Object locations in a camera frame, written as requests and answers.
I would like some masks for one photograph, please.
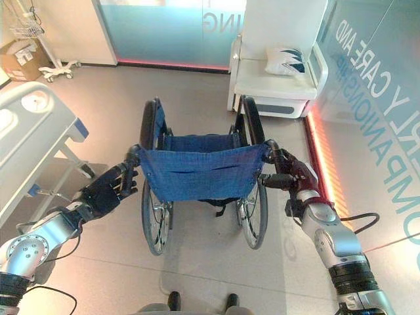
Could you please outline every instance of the pillow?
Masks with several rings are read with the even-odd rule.
[[[270,74],[297,75],[305,73],[302,52],[299,49],[269,47],[267,48],[267,66]]]

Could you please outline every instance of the floor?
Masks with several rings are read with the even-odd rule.
[[[225,133],[234,122],[226,111],[227,75],[144,68],[82,67],[73,79],[49,87],[80,117],[90,135],[69,143],[82,159],[108,167],[137,143],[144,103],[159,96],[174,134]],[[18,83],[11,83],[5,89]],[[301,121],[262,117],[266,138],[274,138],[308,161]],[[269,165],[266,172],[273,172]],[[137,178],[143,182],[142,175]],[[327,270],[311,241],[284,214],[287,194],[268,191],[269,220],[258,251],[248,248],[232,210],[200,202],[175,204],[174,230],[164,255],[153,256],[142,234],[140,194],[112,214],[85,225],[81,244],[57,261],[47,282],[77,297],[75,315],[132,314],[148,303],[182,295],[183,310],[223,311],[229,293],[257,314],[334,314],[337,304]],[[75,245],[67,243],[61,253]],[[21,302],[20,315],[68,314],[72,301],[35,290]]]

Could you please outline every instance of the blue fabric backrest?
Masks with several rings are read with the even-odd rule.
[[[161,201],[244,198],[263,167],[266,144],[218,152],[140,150],[150,188]]]

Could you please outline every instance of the orange light strip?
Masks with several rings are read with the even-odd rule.
[[[322,173],[320,175],[324,179],[327,198],[334,203],[335,210],[340,217],[348,217],[349,213],[343,189],[341,188],[341,184],[339,182],[339,176],[337,174],[337,169],[335,168],[331,149],[316,106],[308,114],[308,122],[311,134],[310,136],[312,136],[312,139],[314,140],[316,156],[318,157],[318,161],[320,163],[319,169]]]

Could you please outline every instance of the white armchair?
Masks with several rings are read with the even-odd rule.
[[[326,7],[327,0],[247,0],[242,35],[232,44],[228,110],[235,110],[239,96],[247,95],[263,116],[308,114],[328,76],[316,43]],[[300,49],[305,73],[266,73],[266,48],[274,45]]]

